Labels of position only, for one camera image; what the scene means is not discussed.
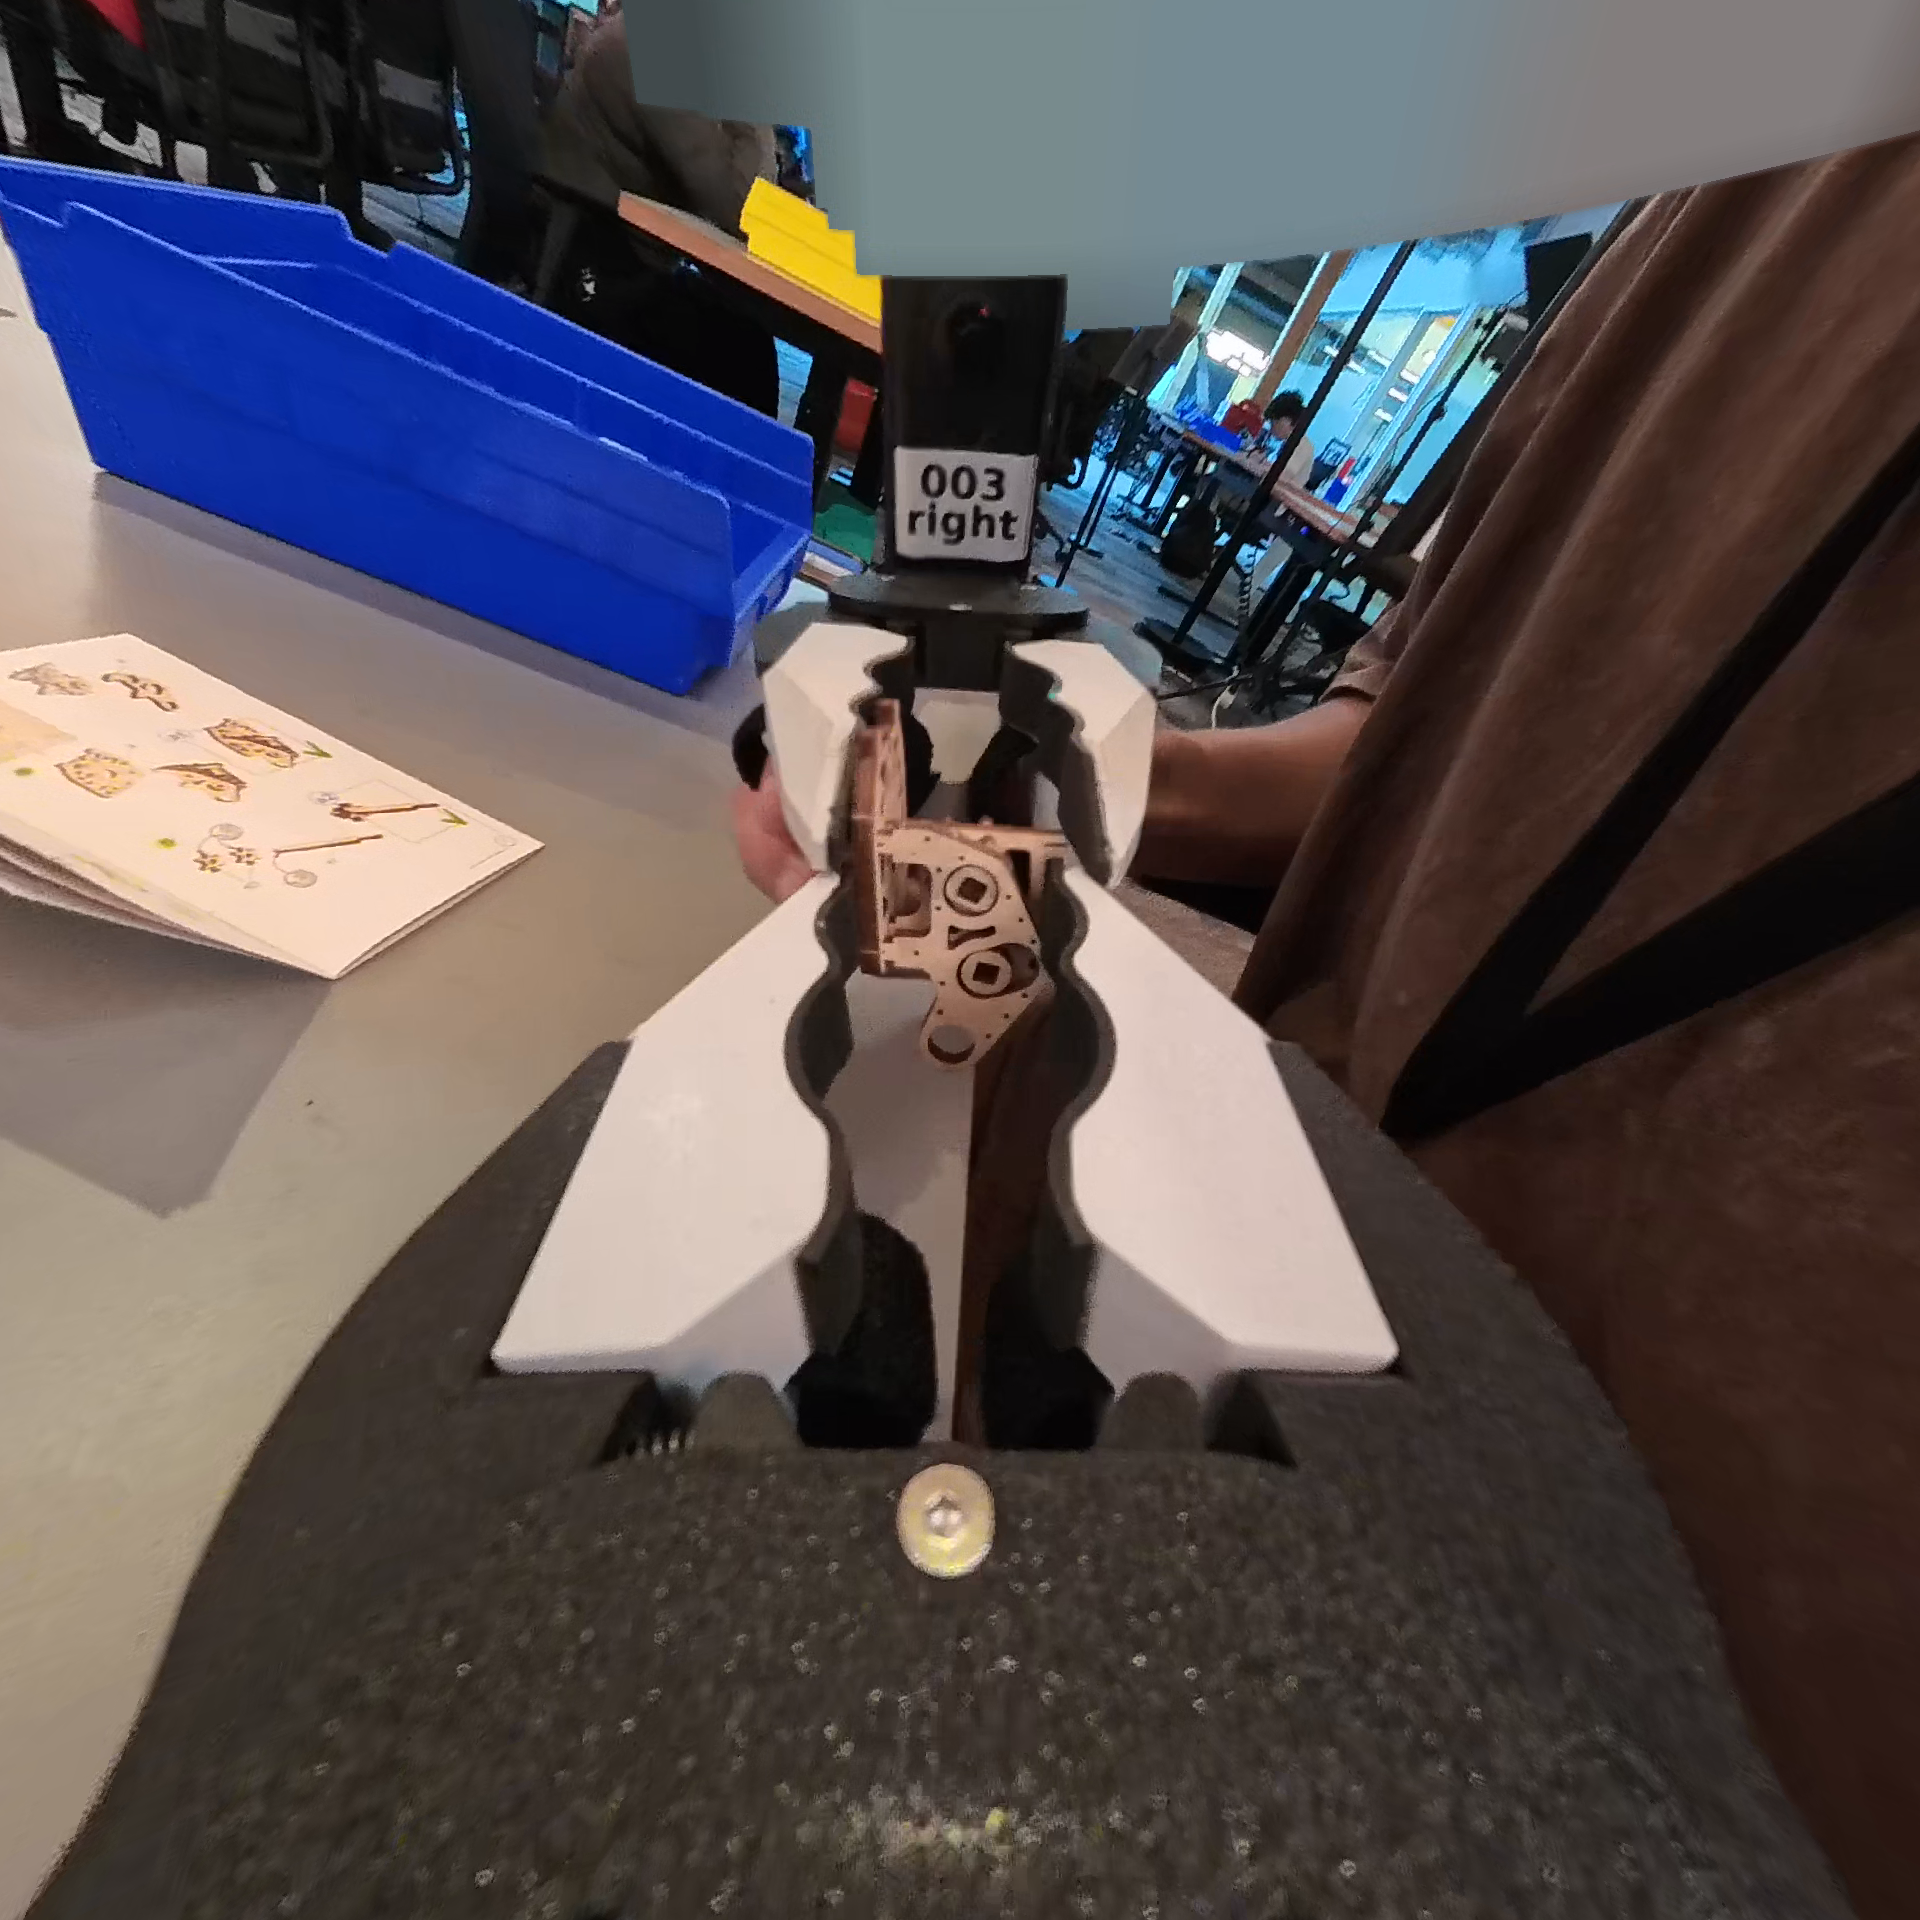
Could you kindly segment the person in brown shirt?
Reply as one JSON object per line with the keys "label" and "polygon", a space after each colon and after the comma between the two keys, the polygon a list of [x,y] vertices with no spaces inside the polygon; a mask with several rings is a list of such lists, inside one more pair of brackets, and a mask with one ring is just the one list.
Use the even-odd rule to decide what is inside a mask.
{"label": "person in brown shirt", "polygon": [[1918,1913],[1918,137],[1550,326],[1238,1000],[1622,1416],[1860,1916]]}

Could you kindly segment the person's right forearm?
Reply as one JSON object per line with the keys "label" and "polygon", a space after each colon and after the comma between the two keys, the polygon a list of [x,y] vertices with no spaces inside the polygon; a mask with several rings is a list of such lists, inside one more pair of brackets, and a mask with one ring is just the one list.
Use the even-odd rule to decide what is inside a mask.
{"label": "person's right forearm", "polygon": [[1132,875],[1274,892],[1370,709],[1342,692],[1259,726],[1159,726]]}

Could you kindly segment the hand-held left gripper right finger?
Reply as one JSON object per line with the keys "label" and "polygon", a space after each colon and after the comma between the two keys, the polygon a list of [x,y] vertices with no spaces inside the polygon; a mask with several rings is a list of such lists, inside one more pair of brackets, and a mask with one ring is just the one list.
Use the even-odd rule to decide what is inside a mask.
{"label": "hand-held left gripper right finger", "polygon": [[1380,1376],[1398,1358],[1264,1029],[1087,875],[1063,988],[1092,1014],[1065,1127],[1090,1249],[1081,1347],[1108,1379]]}

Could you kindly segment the illustrated instruction booklet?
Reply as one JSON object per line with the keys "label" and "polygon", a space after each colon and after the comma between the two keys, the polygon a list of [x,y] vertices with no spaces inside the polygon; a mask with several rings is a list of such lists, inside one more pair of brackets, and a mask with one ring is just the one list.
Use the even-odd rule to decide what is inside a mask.
{"label": "illustrated instruction booklet", "polygon": [[134,634],[2,654],[2,894],[342,980],[540,852]]}

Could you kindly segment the blue plastic bin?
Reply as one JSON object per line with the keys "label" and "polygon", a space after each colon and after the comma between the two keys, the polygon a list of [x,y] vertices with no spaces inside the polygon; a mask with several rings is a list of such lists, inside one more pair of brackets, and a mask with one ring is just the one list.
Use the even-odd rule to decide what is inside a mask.
{"label": "blue plastic bin", "polygon": [[772,521],[813,523],[813,443],[692,375],[459,266],[379,251],[321,204],[2,161],[32,285],[66,289],[83,321],[236,370],[241,347],[291,347],[304,309],[383,350],[612,440]]}
{"label": "blue plastic bin", "polygon": [[656,691],[740,657],[802,569],[811,528],[304,309],[210,370],[21,273],[114,479]]}

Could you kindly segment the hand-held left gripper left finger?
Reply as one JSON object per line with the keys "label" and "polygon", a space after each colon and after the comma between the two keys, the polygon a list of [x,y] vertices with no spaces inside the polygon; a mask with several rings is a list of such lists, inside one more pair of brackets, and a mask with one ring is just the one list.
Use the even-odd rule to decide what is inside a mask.
{"label": "hand-held left gripper left finger", "polygon": [[503,1376],[788,1379],[850,1165],[823,1090],[850,1056],[811,878],[629,1037],[493,1341]]}

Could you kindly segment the person's leg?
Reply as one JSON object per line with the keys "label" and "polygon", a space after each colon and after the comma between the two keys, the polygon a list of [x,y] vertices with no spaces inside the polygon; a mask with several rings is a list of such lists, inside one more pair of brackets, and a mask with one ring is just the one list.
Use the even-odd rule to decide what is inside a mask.
{"label": "person's leg", "polygon": [[1259,928],[1274,892],[1272,882],[1129,878],[1115,898],[1216,988],[1269,1004]]}

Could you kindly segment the wooden background table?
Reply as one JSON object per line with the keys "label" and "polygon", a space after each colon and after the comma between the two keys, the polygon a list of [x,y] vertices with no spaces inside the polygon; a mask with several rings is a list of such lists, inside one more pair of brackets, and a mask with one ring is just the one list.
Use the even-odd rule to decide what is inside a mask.
{"label": "wooden background table", "polygon": [[806,350],[822,350],[822,341],[829,341],[829,347],[853,355],[880,355],[877,316],[866,316],[862,309],[753,255],[744,239],[676,207],[629,191],[617,194],[617,218],[652,246],[717,273],[726,293],[758,302],[777,336]]}

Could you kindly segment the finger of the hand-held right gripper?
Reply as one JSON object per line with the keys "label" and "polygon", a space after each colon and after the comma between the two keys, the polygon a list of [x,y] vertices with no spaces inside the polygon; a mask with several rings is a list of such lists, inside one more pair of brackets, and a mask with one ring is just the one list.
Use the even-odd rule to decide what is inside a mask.
{"label": "finger of the hand-held right gripper", "polygon": [[910,702],[913,636],[863,622],[777,622],[761,663],[764,745],[782,816],[813,872],[838,872],[850,844],[853,742],[874,700]]}
{"label": "finger of the hand-held right gripper", "polygon": [[1108,644],[1075,636],[1007,647],[998,714],[1034,742],[1060,828],[1099,886],[1138,852],[1156,753],[1156,697]]}

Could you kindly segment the yellow plastic bin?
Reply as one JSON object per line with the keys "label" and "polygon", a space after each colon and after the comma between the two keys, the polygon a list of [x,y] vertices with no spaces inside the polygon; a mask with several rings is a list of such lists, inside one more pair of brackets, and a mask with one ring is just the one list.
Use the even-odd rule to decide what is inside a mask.
{"label": "yellow plastic bin", "polygon": [[880,278],[856,268],[856,235],[782,183],[757,177],[743,204],[747,251],[832,306],[880,321]]}

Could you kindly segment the black stand pole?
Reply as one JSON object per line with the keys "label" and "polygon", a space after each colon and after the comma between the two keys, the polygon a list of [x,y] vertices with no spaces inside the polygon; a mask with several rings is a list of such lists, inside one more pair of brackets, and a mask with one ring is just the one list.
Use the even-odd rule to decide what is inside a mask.
{"label": "black stand pole", "polygon": [[1485,429],[1482,404],[1526,330],[1517,266],[1418,266],[1418,242],[1385,258],[1326,255],[1310,289],[1329,292],[1303,353],[1284,364],[1274,347],[1247,404],[1272,412],[1281,397],[1296,412],[1264,419],[1259,439],[1227,440],[1227,419],[1156,412],[1165,460],[1146,479],[1169,483],[1156,521],[1159,561],[1179,541],[1179,513],[1210,523],[1180,576],[1162,588],[1179,620],[1141,617],[1135,634],[1175,666],[1231,660],[1240,605],[1213,599],[1235,588],[1258,613],[1258,639],[1349,542],[1350,557],[1405,557],[1432,527],[1459,480],[1459,463]]}

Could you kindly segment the narrow wooden model panel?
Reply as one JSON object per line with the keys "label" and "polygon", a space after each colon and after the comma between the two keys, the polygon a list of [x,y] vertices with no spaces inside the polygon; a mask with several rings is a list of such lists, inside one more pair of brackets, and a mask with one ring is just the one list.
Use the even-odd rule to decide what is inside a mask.
{"label": "narrow wooden model panel", "polygon": [[863,973],[889,973],[893,833],[910,818],[904,714],[874,700],[853,731],[850,875],[856,950]]}

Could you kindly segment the wooden model plate with holes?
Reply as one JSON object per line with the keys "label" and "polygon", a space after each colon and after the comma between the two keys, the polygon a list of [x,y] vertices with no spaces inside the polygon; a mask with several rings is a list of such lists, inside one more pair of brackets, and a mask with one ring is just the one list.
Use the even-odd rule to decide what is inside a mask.
{"label": "wooden model plate with holes", "polygon": [[1044,961],[1037,903],[1068,862],[1043,826],[900,820],[862,858],[862,967],[931,988],[921,1048],[975,1066],[1037,1000]]}

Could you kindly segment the background office desk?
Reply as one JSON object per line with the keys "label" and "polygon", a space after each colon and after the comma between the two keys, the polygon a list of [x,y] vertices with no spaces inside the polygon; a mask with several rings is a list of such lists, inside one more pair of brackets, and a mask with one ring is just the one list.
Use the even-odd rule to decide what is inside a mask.
{"label": "background office desk", "polygon": [[1218,552],[1230,554],[1230,579],[1254,585],[1259,562],[1288,561],[1295,548],[1335,545],[1354,535],[1357,508],[1335,498],[1335,479],[1319,476],[1332,460],[1313,443],[1310,486],[1303,493],[1274,479],[1267,504],[1248,532],[1238,532],[1242,514],[1267,480],[1274,456],[1267,443],[1227,443],[1218,425],[1165,421],[1165,460],[1156,486],[1165,493],[1156,517],[1152,554],[1180,582],[1201,582]]}

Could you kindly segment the person's right hand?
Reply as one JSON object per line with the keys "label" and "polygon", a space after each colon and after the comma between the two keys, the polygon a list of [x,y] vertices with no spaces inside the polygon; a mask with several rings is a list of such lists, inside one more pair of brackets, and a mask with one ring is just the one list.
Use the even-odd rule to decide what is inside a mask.
{"label": "person's right hand", "polygon": [[818,875],[788,826],[778,773],[770,763],[757,787],[733,789],[731,828],[744,878],[772,906],[798,894]]}

